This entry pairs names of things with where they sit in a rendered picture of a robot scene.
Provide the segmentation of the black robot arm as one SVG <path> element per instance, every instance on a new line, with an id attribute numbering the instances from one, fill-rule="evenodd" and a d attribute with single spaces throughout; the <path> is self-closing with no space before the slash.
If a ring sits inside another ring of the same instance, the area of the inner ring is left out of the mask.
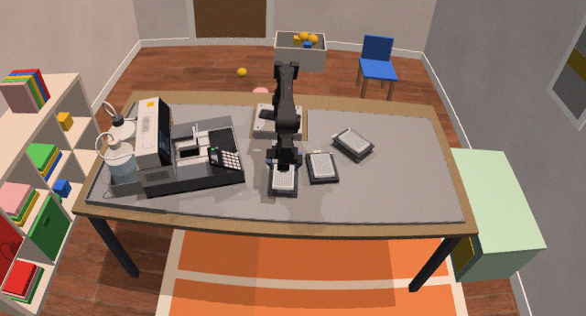
<path id="1" fill-rule="evenodd" d="M 277 106 L 274 106 L 274 110 L 262 109 L 258 116 L 261 119 L 276 121 L 276 159 L 277 170 L 280 172 L 289 171 L 289 161 L 294 158 L 293 134 L 300 128 L 301 115 L 297 114 L 293 100 L 293 80 L 298 77 L 298 68 L 297 61 L 291 61 L 290 64 L 275 61 L 274 79 L 278 82 L 279 78 L 279 82 L 275 89 L 275 103 L 273 95 L 272 106 Z"/>

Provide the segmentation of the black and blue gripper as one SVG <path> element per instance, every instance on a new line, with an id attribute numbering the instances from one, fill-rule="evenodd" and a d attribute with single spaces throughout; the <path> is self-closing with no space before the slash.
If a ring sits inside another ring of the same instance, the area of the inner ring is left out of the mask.
<path id="1" fill-rule="evenodd" d="M 276 159 L 276 146 L 272 146 L 266 150 L 266 164 L 272 169 L 272 159 Z M 298 147 L 294 147 L 294 158 L 289 161 L 289 164 L 296 164 L 296 171 L 302 166 L 303 153 L 298 152 Z"/>

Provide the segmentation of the white bottle with black cap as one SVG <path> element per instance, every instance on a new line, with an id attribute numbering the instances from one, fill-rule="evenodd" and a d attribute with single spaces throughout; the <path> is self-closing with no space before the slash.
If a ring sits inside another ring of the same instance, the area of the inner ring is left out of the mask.
<path id="1" fill-rule="evenodd" d="M 112 136 L 119 136 L 121 142 L 127 142 L 132 145 L 134 151 L 136 150 L 136 126 L 131 121 L 124 121 L 121 114 L 117 114 L 112 117 L 113 126 L 109 129 L 108 133 Z"/>

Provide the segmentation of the white well plate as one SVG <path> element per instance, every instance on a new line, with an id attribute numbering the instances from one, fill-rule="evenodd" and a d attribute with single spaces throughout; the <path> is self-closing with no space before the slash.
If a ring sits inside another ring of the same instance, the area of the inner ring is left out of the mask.
<path id="1" fill-rule="evenodd" d="M 335 176 L 329 153 L 310 154 L 310 160 L 315 178 Z"/>
<path id="2" fill-rule="evenodd" d="M 350 132 L 350 133 L 349 133 Z M 360 138 L 359 138 L 360 137 Z M 351 129 L 338 137 L 345 145 L 356 151 L 358 154 L 370 146 L 370 143 L 357 135 Z M 360 140 L 359 140 L 360 139 Z M 359 142 L 359 143 L 358 143 Z M 355 143 L 355 144 L 354 144 Z"/>
<path id="3" fill-rule="evenodd" d="M 289 165 L 289 171 L 280 172 L 277 170 L 277 164 L 274 165 L 272 189 L 276 190 L 293 190 L 294 189 L 294 165 Z"/>

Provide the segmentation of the white plastic bottle with blue liquid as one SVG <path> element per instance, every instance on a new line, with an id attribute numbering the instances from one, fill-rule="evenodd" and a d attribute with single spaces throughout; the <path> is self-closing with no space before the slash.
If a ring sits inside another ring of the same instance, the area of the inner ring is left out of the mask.
<path id="1" fill-rule="evenodd" d="M 109 148 L 106 150 L 105 158 L 116 158 L 125 154 L 134 152 L 131 144 L 121 142 L 119 136 L 110 137 L 107 141 Z M 133 155 L 126 156 L 115 160 L 104 160 L 115 185 L 140 181 L 136 172 L 136 158 Z"/>

